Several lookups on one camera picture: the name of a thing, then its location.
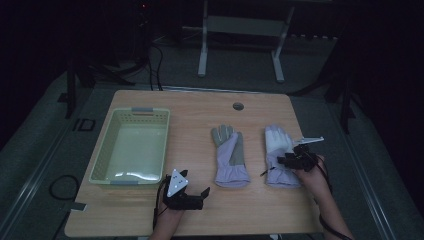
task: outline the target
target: metal stand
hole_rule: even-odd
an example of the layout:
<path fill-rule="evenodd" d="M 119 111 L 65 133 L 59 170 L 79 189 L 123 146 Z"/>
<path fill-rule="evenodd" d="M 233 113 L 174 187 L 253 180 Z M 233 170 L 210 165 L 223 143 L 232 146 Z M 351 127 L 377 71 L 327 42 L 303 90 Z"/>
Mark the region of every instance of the metal stand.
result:
<path fill-rule="evenodd" d="M 72 113 L 76 107 L 76 78 L 75 75 L 79 76 L 81 85 L 84 87 L 94 87 L 95 81 L 91 73 L 88 71 L 88 66 L 94 68 L 99 73 L 104 74 L 108 79 L 121 84 L 121 85 L 135 85 L 121 78 L 118 74 L 110 71 L 105 66 L 97 63 L 96 61 L 84 57 L 71 55 L 67 61 L 67 92 L 66 92 L 66 103 L 68 105 L 66 112 L 66 119 L 72 116 Z"/>
<path fill-rule="evenodd" d="M 287 37 L 287 31 L 289 29 L 293 13 L 294 7 L 291 7 L 285 21 L 212 16 L 208 15 L 208 0 L 204 0 L 202 49 L 200 51 L 199 70 L 197 73 L 198 76 L 206 76 L 206 63 L 208 58 L 208 32 L 224 32 L 279 37 L 278 46 L 271 52 L 271 57 L 274 64 L 276 81 L 279 83 L 284 82 L 280 54 L 284 41 Z"/>

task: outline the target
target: white glove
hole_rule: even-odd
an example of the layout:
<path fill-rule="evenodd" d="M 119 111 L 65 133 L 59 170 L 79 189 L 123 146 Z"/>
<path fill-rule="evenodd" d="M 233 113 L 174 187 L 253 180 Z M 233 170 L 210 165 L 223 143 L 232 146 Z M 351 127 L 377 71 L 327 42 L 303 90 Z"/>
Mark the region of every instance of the white glove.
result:
<path fill-rule="evenodd" d="M 279 164 L 277 157 L 293 152 L 293 140 L 279 126 L 273 124 L 265 127 L 266 162 L 268 166 L 266 184 L 278 188 L 297 188 L 300 182 L 297 176 Z"/>

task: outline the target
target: black cable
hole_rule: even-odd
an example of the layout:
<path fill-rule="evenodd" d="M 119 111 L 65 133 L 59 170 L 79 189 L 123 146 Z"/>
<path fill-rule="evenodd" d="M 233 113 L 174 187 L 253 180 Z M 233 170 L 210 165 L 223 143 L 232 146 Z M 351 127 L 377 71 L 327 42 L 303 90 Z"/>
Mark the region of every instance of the black cable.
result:
<path fill-rule="evenodd" d="M 156 50 L 158 50 L 159 53 L 160 53 L 160 59 L 159 59 L 158 67 L 156 69 L 156 81 L 157 81 L 159 90 L 163 91 L 162 84 L 160 83 L 160 78 L 159 78 L 159 70 L 160 70 L 160 66 L 162 65 L 163 52 L 159 47 L 157 47 L 155 45 L 152 45 L 152 47 L 155 48 Z"/>
<path fill-rule="evenodd" d="M 54 186 L 56 185 L 56 183 L 59 182 L 62 179 L 65 179 L 65 178 L 70 178 L 75 183 L 75 193 L 72 196 L 70 196 L 70 197 L 61 197 L 61 196 L 58 196 L 53 191 Z M 80 188 L 80 183 L 79 183 L 78 179 L 75 176 L 72 176 L 72 175 L 62 175 L 62 176 L 58 177 L 56 180 L 54 180 L 50 184 L 50 186 L 49 186 L 49 194 L 50 194 L 50 196 L 52 198 L 57 199 L 57 200 L 60 200 L 60 201 L 72 200 L 72 202 L 74 202 L 75 201 L 75 198 L 77 197 L 79 188 Z M 56 240 L 57 235 L 59 234 L 59 232 L 62 229 L 63 225 L 65 224 L 66 220 L 69 218 L 69 215 L 70 215 L 70 211 L 67 211 L 66 214 L 65 214 L 65 217 L 62 219 L 62 222 L 59 225 L 59 228 L 57 228 L 55 234 L 53 235 L 52 240 Z"/>
<path fill-rule="evenodd" d="M 331 228 L 325 221 L 324 221 L 324 219 L 322 218 L 322 216 L 321 216 L 321 214 L 319 215 L 319 222 L 321 223 L 321 225 L 327 230 L 327 231 L 329 231 L 331 234 L 333 234 L 334 236 L 336 236 L 336 237 L 338 237 L 338 238 L 340 238 L 340 239 L 342 239 L 342 240 L 352 240 L 350 237 L 348 237 L 348 236 L 346 236 L 346 235 L 344 235 L 344 234 L 342 234 L 342 233 L 340 233 L 340 232 L 337 232 L 336 230 L 334 230 L 333 228 Z"/>
<path fill-rule="evenodd" d="M 164 210 L 162 210 L 162 212 L 158 213 L 160 192 L 162 191 L 163 185 L 165 185 L 165 182 L 168 180 L 167 178 L 168 178 L 168 175 L 166 175 L 165 179 L 162 180 L 162 182 L 159 185 L 158 191 L 156 193 L 156 204 L 155 204 L 155 209 L 153 212 L 153 229 L 155 229 L 156 227 L 156 222 L 158 220 L 158 217 L 168 209 L 168 207 L 166 207 Z"/>
<path fill-rule="evenodd" d="M 152 91 L 153 91 L 153 81 L 152 81 L 153 70 L 152 70 L 152 62 L 150 61 L 150 58 L 147 60 L 147 63 L 149 64 L 149 82 L 150 82 L 150 90 L 152 90 Z"/>
<path fill-rule="evenodd" d="M 324 177 L 325 181 L 327 182 L 328 188 L 330 189 L 330 193 L 333 193 L 333 187 L 332 187 L 332 186 L 331 186 L 331 184 L 330 184 L 330 178 L 329 178 L 329 176 L 328 176 L 327 166 L 326 166 L 326 164 L 325 164 L 324 160 L 323 160 L 321 157 L 319 157 L 318 155 L 316 155 L 316 156 L 317 156 L 317 158 L 318 158 L 320 161 L 322 161 L 322 163 L 324 164 L 325 171 L 324 171 L 324 169 L 322 169 L 322 167 L 321 167 L 321 166 L 319 166 L 319 164 L 318 164 L 318 163 L 316 163 L 316 164 L 315 164 L 315 166 L 317 166 L 317 167 L 318 167 L 318 169 L 320 170 L 320 172 L 321 172 L 322 176 Z M 336 237 L 338 237 L 338 238 L 340 238 L 340 239 L 342 239 L 342 240 L 352 240 L 351 238 L 347 237 L 346 235 L 344 235 L 344 234 L 342 234 L 342 233 L 340 233 L 340 232 L 338 232 L 338 231 L 334 230 L 332 227 L 330 227 L 330 225 L 328 225 L 328 224 L 327 224 L 327 222 L 326 222 L 326 221 L 324 221 L 324 219 L 322 218 L 321 214 L 319 215 L 319 222 L 320 222 L 320 223 L 321 223 L 321 225 L 324 227 L 324 229 L 326 229 L 327 231 L 329 231 L 329 232 L 330 232 L 331 234 L 333 234 L 334 236 L 336 236 Z"/>

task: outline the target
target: black cable on floor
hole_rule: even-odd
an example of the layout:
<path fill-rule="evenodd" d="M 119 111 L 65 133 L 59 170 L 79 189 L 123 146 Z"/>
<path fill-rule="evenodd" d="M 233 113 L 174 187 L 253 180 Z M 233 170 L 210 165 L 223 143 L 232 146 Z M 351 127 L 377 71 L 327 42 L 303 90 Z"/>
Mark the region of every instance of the black cable on floor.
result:
<path fill-rule="evenodd" d="M 157 81 L 159 90 L 163 91 L 162 84 L 161 84 L 160 78 L 159 78 L 159 70 L 160 70 L 160 66 L 162 65 L 163 52 L 159 47 L 157 47 L 155 45 L 152 45 L 152 47 L 155 48 L 156 50 L 158 50 L 159 53 L 160 53 L 160 59 L 159 59 L 158 67 L 156 69 L 156 81 Z"/>
<path fill-rule="evenodd" d="M 67 179 L 67 178 L 72 179 L 74 181 L 74 183 L 75 183 L 75 193 L 72 196 L 65 196 L 65 197 L 56 195 L 54 193 L 54 187 L 55 187 L 55 185 L 60 180 Z M 75 198 L 77 197 L 77 193 L 78 193 L 79 187 L 80 187 L 80 183 L 79 183 L 78 179 L 75 176 L 72 176 L 72 175 L 62 175 L 62 176 L 58 177 L 56 180 L 54 180 L 50 184 L 50 186 L 49 186 L 49 194 L 50 194 L 50 196 L 52 198 L 57 199 L 57 200 L 60 200 L 60 201 L 71 200 L 72 202 L 74 202 L 75 201 Z M 67 211 L 66 214 L 65 214 L 65 217 L 62 219 L 62 222 L 60 223 L 59 228 L 56 230 L 56 232 L 55 232 L 52 240 L 56 240 L 57 235 L 59 235 L 60 230 L 62 229 L 62 227 L 65 224 L 66 220 L 68 220 L 69 214 L 70 214 L 70 211 Z"/>
<path fill-rule="evenodd" d="M 152 69 L 152 61 L 150 61 L 150 58 L 148 59 L 148 64 L 149 64 L 149 83 L 150 83 L 150 90 L 153 91 L 153 69 Z"/>
<path fill-rule="evenodd" d="M 316 164 L 316 166 L 318 167 L 318 169 L 320 170 L 321 174 L 323 175 L 324 179 L 327 181 L 327 185 L 328 188 L 330 189 L 331 194 L 333 193 L 333 187 L 330 184 L 330 178 L 328 176 L 328 170 L 327 170 L 327 165 L 324 163 L 324 159 L 322 159 L 321 157 L 319 157 L 317 155 L 317 158 L 323 162 L 324 164 L 324 169 L 322 169 L 318 163 Z M 327 224 L 327 222 L 322 218 L 321 214 L 319 215 L 319 222 L 321 223 L 321 225 L 327 230 L 329 231 L 331 234 L 333 234 L 334 236 L 342 239 L 342 240 L 351 240 L 351 238 L 347 237 L 346 235 L 338 232 L 337 230 L 333 229 L 330 225 Z"/>

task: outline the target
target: table leg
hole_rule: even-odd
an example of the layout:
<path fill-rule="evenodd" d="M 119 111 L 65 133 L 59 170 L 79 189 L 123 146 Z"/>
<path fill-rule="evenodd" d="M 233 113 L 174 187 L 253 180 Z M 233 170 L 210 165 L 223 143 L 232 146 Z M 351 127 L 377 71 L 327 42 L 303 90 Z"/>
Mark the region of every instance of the table leg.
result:
<path fill-rule="evenodd" d="M 208 1 L 203 5 L 203 29 L 202 29 L 202 50 L 200 51 L 199 70 L 197 75 L 204 77 L 206 75 L 206 63 L 208 61 Z"/>
<path fill-rule="evenodd" d="M 280 62 L 280 54 L 281 54 L 281 50 L 283 49 L 284 41 L 286 40 L 286 37 L 287 37 L 287 31 L 289 30 L 290 21 L 293 17 L 293 13 L 294 13 L 294 7 L 291 7 L 289 14 L 286 18 L 286 23 L 283 24 L 283 27 L 281 28 L 280 41 L 278 42 L 278 46 L 275 50 L 271 52 L 272 62 L 274 64 L 275 78 L 277 82 L 279 83 L 284 82 L 284 75 L 283 75 L 283 70 L 281 68 L 281 62 Z"/>

